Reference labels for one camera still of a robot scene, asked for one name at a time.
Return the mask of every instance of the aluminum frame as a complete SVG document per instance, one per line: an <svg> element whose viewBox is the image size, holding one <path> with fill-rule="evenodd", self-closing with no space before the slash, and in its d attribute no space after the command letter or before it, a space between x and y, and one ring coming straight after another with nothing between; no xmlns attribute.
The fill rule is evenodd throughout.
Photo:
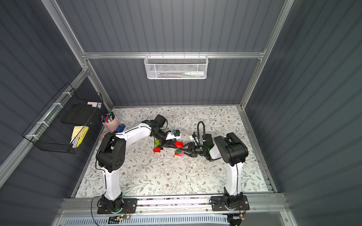
<svg viewBox="0 0 362 226"><path fill-rule="evenodd" d="M241 107L238 107L237 110L239 111L239 115L243 122L245 131L247 132L248 138L250 140L250 145L252 146L253 152L255 154L255 158L258 160L258 164L259 164L261 173L263 174L264 177L268 178L270 185L273 189L273 192L278 192L277 187L275 186L273 178L272 178L270 171L268 169L268 166L266 164L266 161L264 159L263 153L261 152L258 140L256 139L254 130L250 124L246 111L244 109L241 109Z"/></svg>
<svg viewBox="0 0 362 226"><path fill-rule="evenodd" d="M133 215L167 215L167 214L207 214L207 213L238 213L239 210L212 211L209 204L211 196L206 195L173 195L173 196L141 196L124 197L137 198L137 209ZM248 193L250 210L247 212L285 212L290 211L283 193ZM64 199L56 217L88 217L91 215L91 202L93 216L103 216L96 213L97 202L100 197Z"/></svg>
<svg viewBox="0 0 362 226"><path fill-rule="evenodd" d="M91 81L94 89L102 94L103 102L106 108L108 110L111 110L113 107L113 103L109 98L108 93L104 89L101 81L99 80L96 72L94 71L91 63L82 57L81 53L83 52L83 48L80 45L69 23L67 22L67 19L62 13L56 0L41 0L41 1L45 6L46 10L48 11L48 13L50 14L50 16L52 17L59 31L63 35L64 39L66 40L67 44L69 45L70 49L72 50L79 64L82 66L82 68L89 68L90 71L92 72L92 74L89 76L89 80Z"/></svg>
<svg viewBox="0 0 362 226"><path fill-rule="evenodd" d="M195 107L195 106L239 106L239 105L226 105L226 104L218 104L218 105L128 105L128 106L114 106L114 108L133 108L133 107Z"/></svg>
<svg viewBox="0 0 362 226"><path fill-rule="evenodd" d="M153 58L198 58L209 59L262 59L264 52L83 52L85 59L144 59Z"/></svg>
<svg viewBox="0 0 362 226"><path fill-rule="evenodd" d="M70 83L64 92L55 100L54 103L59 103L66 95L66 92L69 92L72 87L78 88L84 79L88 76L89 70L84 68ZM44 115L39 119L39 121L43 121L48 115L54 110L56 105L52 105ZM29 134L34 134L35 131L38 130L40 124L37 123L35 126L30 130ZM14 172L16 167L20 164L20 162L24 159L26 154L30 151L33 147L33 143L28 141L27 139L22 139L21 142L16 146L16 148L10 153L10 155L5 159L5 161L0 166L0 188L4 185L5 181L10 177L10 175Z"/></svg>
<svg viewBox="0 0 362 226"><path fill-rule="evenodd" d="M285 23L285 20L287 19L290 9L293 6L293 3L294 0L285 0L283 3L282 9L280 10L278 18L273 26L273 30L271 31L270 37L266 43L264 57L257 64L253 76L251 77L248 87L245 91L245 94L240 102L242 109L245 109L246 105L248 104L251 93L253 92L255 85L259 80L259 77L264 69L265 63L270 56L270 53L275 45L275 42L277 41L279 33L282 30L282 27Z"/></svg>

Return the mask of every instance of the black mounting plate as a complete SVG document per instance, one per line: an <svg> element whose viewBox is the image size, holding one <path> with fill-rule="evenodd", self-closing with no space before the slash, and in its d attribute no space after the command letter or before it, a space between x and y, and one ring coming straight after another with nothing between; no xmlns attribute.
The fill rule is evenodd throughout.
<svg viewBox="0 0 362 226"><path fill-rule="evenodd" d="M229 209L226 208L224 204L223 196L211 196L210 202L212 205L213 211L228 211ZM248 198L243 195L243 200L240 202L240 207L244 208L244 210L250 210Z"/></svg>
<svg viewBox="0 0 362 226"><path fill-rule="evenodd" d="M130 209L131 213L136 212L137 199L122 199L122 202L123 202L124 206L126 206ZM121 209L121 211L117 214L126 213L126 211L128 212L128 209L126 207L123 207ZM113 214L113 213L111 211L107 210L106 205L102 205L101 207L98 208L97 214Z"/></svg>

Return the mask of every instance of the red wire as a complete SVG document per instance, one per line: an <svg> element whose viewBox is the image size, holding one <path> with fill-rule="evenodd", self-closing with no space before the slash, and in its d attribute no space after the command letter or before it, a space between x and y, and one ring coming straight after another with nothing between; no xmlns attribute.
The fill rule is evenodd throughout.
<svg viewBox="0 0 362 226"><path fill-rule="evenodd" d="M127 207L128 212L129 212L129 215L131 216L131 210L129 209L129 207L128 207L128 206L122 206L122 207Z"/></svg>
<svg viewBox="0 0 362 226"><path fill-rule="evenodd" d="M241 206L241 208L243 209L243 211L244 211L244 219L246 219L247 217L246 217L246 210L244 209L244 207L243 206Z"/></svg>

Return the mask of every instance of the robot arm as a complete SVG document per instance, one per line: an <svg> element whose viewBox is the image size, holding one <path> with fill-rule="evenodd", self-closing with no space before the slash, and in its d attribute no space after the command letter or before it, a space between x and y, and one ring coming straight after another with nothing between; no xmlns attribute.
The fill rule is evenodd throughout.
<svg viewBox="0 0 362 226"><path fill-rule="evenodd" d="M197 155L205 156L207 160L214 161L222 158L227 163L226 185L224 188L224 203L229 209L238 206L239 201L243 198L241 188L241 176L245 158L248 156L248 148L234 133L228 133L226 136L218 136L214 138L215 144L212 142L210 134L203 135L203 145L190 142L183 148L184 153L190 157Z"/></svg>
<svg viewBox="0 0 362 226"><path fill-rule="evenodd" d="M164 132L160 128L167 120L157 115L154 120L144 120L122 133L107 133L100 145L96 159L99 166L104 170L106 192L101 201L107 206L110 212L117 213L122 207L122 191L119 186L119 168L125 161L126 148L139 139L147 136L154 136L161 141L159 147L176 148L175 138L180 138L179 130L173 133Z"/></svg>
<svg viewBox="0 0 362 226"><path fill-rule="evenodd" d="M224 202L227 208L234 209L243 198L241 176L245 158L249 154L248 148L234 133L215 137L214 141L216 145L210 150L210 156L213 159L221 156L227 163Z"/></svg>

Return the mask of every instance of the black cable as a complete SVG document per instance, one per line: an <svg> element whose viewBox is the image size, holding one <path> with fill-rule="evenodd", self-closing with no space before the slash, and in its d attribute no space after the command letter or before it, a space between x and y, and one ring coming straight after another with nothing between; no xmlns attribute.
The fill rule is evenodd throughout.
<svg viewBox="0 0 362 226"><path fill-rule="evenodd" d="M154 146L154 148L156 148L156 138L155 138L155 134L153 133L153 131L151 130L151 133L153 134L153 146Z"/></svg>
<svg viewBox="0 0 362 226"><path fill-rule="evenodd" d="M98 151L97 151L97 153L96 153L96 163L95 163L94 167L96 168L96 170L102 170L102 171L104 172L104 185L105 185L105 189L107 190L106 171L105 171L104 169L98 169L98 168L97 168L97 161L98 161L99 151L100 151L100 149L98 148Z"/></svg>
<svg viewBox="0 0 362 226"><path fill-rule="evenodd" d="M237 187L238 187L238 180L239 180L239 170L237 169L237 164L236 165L236 175L237 175L237 178L236 178L236 195L239 196L239 192L237 191ZM237 205L239 206L239 217L241 218L241 210L240 210L240 200L238 200L237 202Z"/></svg>
<svg viewBox="0 0 362 226"><path fill-rule="evenodd" d="M138 128L138 127L135 127L135 128L133 128L133 129L127 130L125 133L128 133L129 131L134 130L134 129L137 129L137 128Z"/></svg>
<svg viewBox="0 0 362 226"><path fill-rule="evenodd" d="M197 132L194 132L194 141L195 141L196 145L200 145L199 142L197 142L197 140L195 138L195 133L197 133Z"/></svg>
<svg viewBox="0 0 362 226"><path fill-rule="evenodd" d="M93 212L92 212L92 204L93 204L93 199L94 199L95 197L93 197L93 198L92 198L92 201L90 202L90 214L92 215L93 222L94 222L97 226L99 226L99 224L97 224L97 222L94 220Z"/></svg>
<svg viewBox="0 0 362 226"><path fill-rule="evenodd" d="M167 119L166 119L166 128L164 128L164 129L161 129L161 128L160 128L160 130L165 130L165 129L167 129L167 127L168 127L168 121L167 121Z"/></svg>
<svg viewBox="0 0 362 226"><path fill-rule="evenodd" d="M200 139L200 131L199 131L199 125L200 123L202 123L203 126L203 135L205 135L205 124L203 123L203 121L199 121L199 123L197 124L197 134L199 135L199 139Z"/></svg>

